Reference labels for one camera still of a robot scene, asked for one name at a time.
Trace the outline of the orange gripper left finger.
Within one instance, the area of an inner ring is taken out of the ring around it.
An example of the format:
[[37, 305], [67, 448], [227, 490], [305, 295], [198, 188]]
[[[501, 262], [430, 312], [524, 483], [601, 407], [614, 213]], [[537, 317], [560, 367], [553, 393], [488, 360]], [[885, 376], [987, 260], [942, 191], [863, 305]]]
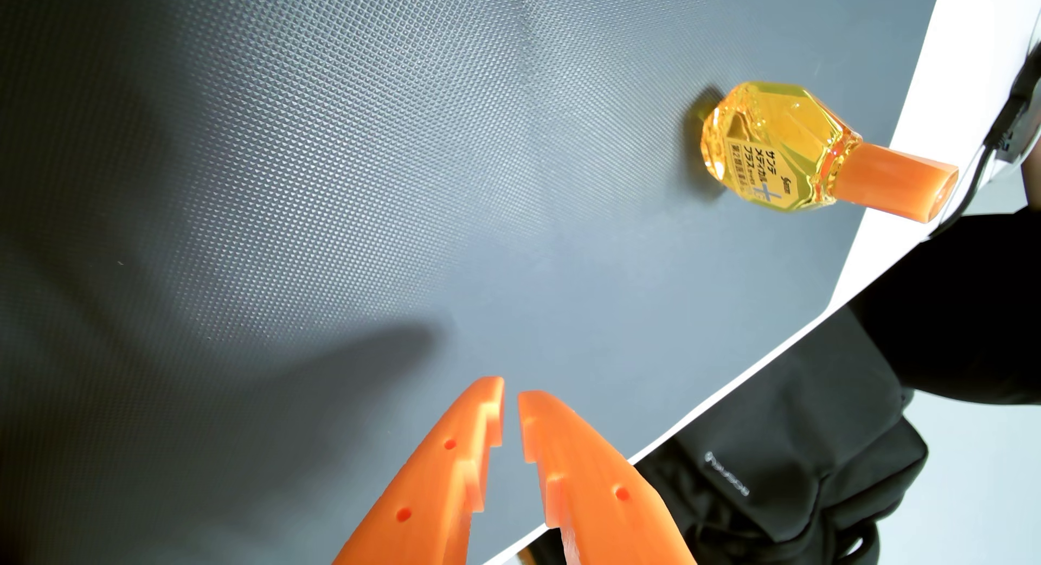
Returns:
[[465, 564], [489, 450], [502, 444], [504, 395], [502, 377], [483, 376], [455, 399], [333, 564]]

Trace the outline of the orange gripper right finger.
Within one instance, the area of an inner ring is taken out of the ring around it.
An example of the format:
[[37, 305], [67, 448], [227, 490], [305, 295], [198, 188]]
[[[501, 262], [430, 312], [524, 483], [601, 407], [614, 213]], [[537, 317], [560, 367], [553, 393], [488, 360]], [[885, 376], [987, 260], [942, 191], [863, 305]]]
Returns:
[[545, 391], [517, 402], [525, 461], [567, 564], [696, 564], [659, 493], [595, 428]]

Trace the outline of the person's hand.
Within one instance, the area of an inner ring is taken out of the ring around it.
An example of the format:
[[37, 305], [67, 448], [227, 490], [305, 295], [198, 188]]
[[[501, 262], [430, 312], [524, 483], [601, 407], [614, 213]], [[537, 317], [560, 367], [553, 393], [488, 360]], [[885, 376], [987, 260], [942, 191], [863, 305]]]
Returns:
[[1041, 145], [1038, 140], [1033, 149], [1030, 151], [1029, 155], [1023, 159], [1020, 165], [1023, 190], [1026, 198], [1026, 205], [1030, 210], [1039, 212], [1040, 211], [1040, 201], [1041, 201], [1041, 190], [1040, 190], [1040, 160], [1041, 160]]

